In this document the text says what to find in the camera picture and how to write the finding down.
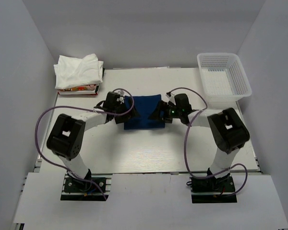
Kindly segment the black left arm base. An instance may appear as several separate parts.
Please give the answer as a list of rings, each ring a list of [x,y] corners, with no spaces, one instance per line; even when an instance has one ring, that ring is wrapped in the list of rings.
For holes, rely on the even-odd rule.
[[[110,193],[112,175],[92,174],[89,180],[95,182],[105,197]],[[67,173],[64,176],[60,196],[61,201],[105,201],[106,199],[94,183],[79,181]]]

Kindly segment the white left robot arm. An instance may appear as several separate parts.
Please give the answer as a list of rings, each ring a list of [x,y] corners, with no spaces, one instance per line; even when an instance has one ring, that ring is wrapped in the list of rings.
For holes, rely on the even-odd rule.
[[[139,117],[132,96],[125,96],[123,90],[108,92],[106,99],[93,109],[83,109],[83,113],[70,116],[60,114],[47,139],[47,148],[63,162],[67,174],[75,180],[81,191],[91,188],[90,169],[85,165],[80,150],[84,133],[112,120],[116,124]]]

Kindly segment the blue t-shirt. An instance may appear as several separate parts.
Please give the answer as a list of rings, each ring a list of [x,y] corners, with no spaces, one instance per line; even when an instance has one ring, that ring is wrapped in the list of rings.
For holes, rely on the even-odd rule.
[[[161,95],[133,96],[134,108],[140,117],[133,117],[124,123],[124,130],[143,130],[165,128],[165,123],[158,120],[150,120],[148,117],[156,109],[161,101]]]

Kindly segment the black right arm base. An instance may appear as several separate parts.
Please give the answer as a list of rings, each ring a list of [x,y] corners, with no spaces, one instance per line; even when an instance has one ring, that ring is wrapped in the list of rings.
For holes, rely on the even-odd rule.
[[[237,203],[234,181],[232,176],[224,178],[195,179],[186,183],[191,188],[193,204]]]

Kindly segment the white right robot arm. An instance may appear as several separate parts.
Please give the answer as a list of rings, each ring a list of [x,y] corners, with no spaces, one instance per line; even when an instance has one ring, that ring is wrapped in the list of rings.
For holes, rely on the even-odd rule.
[[[207,179],[211,190],[220,190],[225,184],[224,178],[230,174],[236,154],[250,140],[246,126],[233,108],[218,113],[206,108],[195,110],[185,93],[174,95],[168,92],[167,97],[168,102],[159,101],[148,119],[165,123],[172,123],[174,118],[179,119],[187,125],[187,132],[196,126],[209,128],[217,146],[216,155],[207,170],[207,176],[194,178]]]

